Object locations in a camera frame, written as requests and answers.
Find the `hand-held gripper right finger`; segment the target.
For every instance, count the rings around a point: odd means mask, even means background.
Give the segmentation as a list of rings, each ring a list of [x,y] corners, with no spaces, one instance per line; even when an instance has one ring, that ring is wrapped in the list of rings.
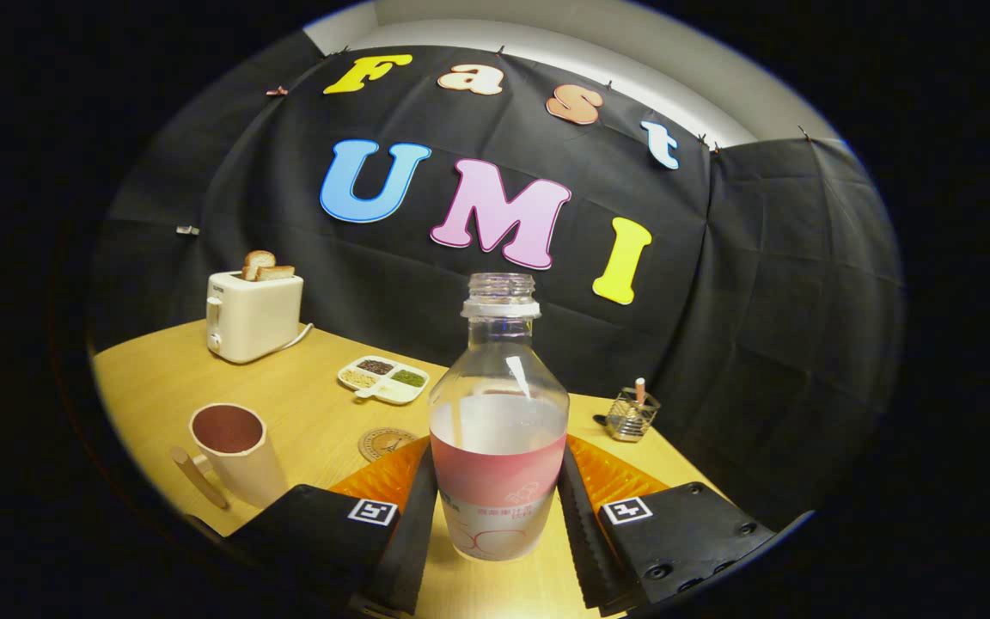
[[[706,483],[665,485],[581,438],[566,440],[557,487],[585,606],[603,616],[683,603],[774,544]]]

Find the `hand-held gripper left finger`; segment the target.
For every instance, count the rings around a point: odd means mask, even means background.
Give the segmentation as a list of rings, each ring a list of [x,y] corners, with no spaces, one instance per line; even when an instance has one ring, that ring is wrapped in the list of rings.
[[[298,609],[415,615],[437,481],[425,436],[329,489],[292,487],[230,536],[205,536]]]

